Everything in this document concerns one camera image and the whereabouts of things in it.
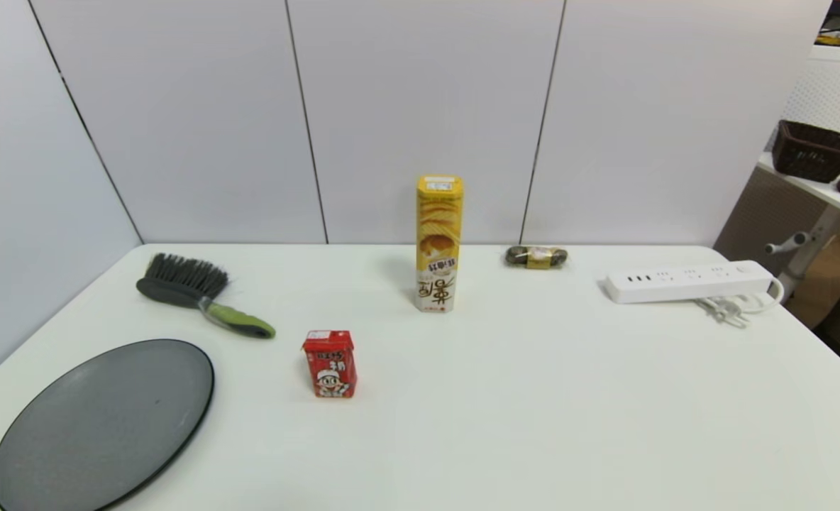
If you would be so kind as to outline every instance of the packaged snack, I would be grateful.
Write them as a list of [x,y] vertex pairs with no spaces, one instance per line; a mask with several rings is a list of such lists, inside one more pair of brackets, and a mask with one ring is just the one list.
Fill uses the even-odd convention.
[[559,268],[568,259],[568,252],[548,246],[516,245],[505,251],[505,262],[513,266],[548,270]]
[[304,342],[316,397],[352,397],[358,384],[348,330],[311,330]]
[[424,175],[417,181],[415,298],[423,312],[448,312],[455,304],[464,194],[455,175]]

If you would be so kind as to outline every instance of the white power strip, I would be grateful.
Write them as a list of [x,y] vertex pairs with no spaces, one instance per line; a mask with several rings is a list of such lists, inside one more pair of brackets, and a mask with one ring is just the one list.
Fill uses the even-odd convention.
[[754,261],[612,272],[606,292],[619,304],[766,293],[773,275]]

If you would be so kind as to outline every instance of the brown basket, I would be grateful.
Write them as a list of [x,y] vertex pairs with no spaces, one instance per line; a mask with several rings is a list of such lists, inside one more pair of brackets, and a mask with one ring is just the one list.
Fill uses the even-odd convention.
[[793,121],[780,121],[773,144],[777,172],[829,183],[840,175],[840,133]]

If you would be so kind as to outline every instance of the brush handle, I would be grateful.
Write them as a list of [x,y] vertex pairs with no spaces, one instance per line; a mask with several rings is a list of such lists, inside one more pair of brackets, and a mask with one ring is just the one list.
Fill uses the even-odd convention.
[[272,328],[271,324],[226,305],[216,304],[215,302],[203,303],[200,309],[202,314],[209,318],[209,321],[221,324],[238,334],[259,337],[259,339],[271,339],[275,336],[275,328]]

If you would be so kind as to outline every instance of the black bristles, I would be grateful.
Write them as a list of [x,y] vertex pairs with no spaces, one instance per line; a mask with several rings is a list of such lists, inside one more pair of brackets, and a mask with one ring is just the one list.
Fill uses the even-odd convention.
[[187,285],[212,299],[218,297],[228,285],[228,273],[218,266],[167,253],[156,253],[145,271],[145,276]]

